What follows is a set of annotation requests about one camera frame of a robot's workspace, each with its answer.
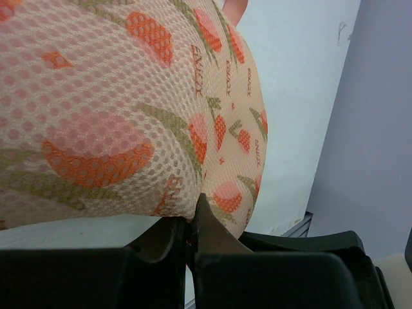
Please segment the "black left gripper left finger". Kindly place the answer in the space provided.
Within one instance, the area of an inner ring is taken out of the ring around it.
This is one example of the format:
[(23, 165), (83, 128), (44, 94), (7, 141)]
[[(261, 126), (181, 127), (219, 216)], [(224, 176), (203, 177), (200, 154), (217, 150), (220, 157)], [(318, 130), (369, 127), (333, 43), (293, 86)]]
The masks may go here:
[(3, 250), (1, 308), (183, 308), (185, 221), (122, 248)]

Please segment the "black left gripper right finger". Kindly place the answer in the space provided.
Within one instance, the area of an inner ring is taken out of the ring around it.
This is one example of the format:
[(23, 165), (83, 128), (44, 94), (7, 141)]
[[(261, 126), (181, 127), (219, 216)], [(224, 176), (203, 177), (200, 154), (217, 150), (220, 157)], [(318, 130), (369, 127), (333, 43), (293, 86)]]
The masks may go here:
[(355, 232), (234, 237), (199, 197), (190, 265), (197, 308), (393, 308)]

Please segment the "peach floral mesh laundry bag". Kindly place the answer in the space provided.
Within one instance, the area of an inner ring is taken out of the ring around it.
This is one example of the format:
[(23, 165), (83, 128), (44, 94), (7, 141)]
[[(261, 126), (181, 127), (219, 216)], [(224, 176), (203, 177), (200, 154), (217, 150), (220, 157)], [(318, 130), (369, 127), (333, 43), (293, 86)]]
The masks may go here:
[(235, 237), (268, 124), (246, 1), (2, 1), (1, 228), (120, 214)]

